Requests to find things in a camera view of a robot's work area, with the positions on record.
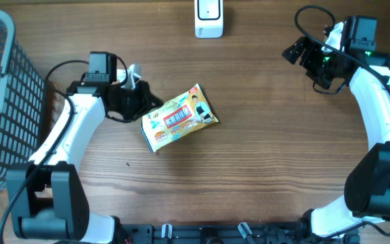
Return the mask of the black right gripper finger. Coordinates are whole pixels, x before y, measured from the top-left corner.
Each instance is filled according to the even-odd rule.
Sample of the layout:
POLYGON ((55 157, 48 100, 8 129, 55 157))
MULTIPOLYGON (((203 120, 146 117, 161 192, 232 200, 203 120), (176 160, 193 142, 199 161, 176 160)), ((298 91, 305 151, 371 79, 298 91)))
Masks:
POLYGON ((282 57, 291 64, 295 64, 303 52, 312 46, 312 41, 308 37, 300 37, 290 47, 282 52, 282 57))
POLYGON ((312 73, 319 73, 323 65, 324 54, 322 46, 317 43, 300 44, 299 53, 301 55, 300 66, 312 73))

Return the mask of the yellow wet wipes pack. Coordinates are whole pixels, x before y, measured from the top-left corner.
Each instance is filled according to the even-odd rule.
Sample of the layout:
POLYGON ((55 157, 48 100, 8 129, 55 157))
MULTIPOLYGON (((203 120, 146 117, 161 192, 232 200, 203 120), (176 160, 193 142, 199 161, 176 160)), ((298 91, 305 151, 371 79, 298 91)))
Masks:
POLYGON ((190 90, 165 102, 142 117, 142 133, 151 152, 219 119, 197 83, 190 90))

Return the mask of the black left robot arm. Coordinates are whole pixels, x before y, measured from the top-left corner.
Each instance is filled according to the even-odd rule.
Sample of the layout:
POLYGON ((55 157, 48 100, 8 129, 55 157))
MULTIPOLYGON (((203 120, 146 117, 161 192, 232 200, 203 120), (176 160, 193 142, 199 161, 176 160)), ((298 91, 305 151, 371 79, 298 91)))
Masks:
POLYGON ((19 239, 56 243, 132 243, 115 216, 93 213, 77 173, 85 149, 110 113, 131 123, 163 101, 142 80, 137 64, 117 68, 123 59, 91 52, 88 71, 66 91, 64 109, 44 143, 26 163, 14 163, 6 175, 9 205, 0 223, 0 243, 8 220, 19 239))

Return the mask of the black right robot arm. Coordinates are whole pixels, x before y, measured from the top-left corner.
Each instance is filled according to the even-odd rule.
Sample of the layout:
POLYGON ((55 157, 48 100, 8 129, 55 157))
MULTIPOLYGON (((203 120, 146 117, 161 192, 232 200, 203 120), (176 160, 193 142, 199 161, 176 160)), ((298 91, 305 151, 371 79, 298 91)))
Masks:
POLYGON ((305 236, 317 241, 390 222, 390 55, 376 50, 376 26, 376 18, 350 16, 327 26, 325 41, 303 33, 282 54, 305 68, 317 92, 328 93, 340 78, 359 105, 368 139, 343 195, 304 217, 305 236))

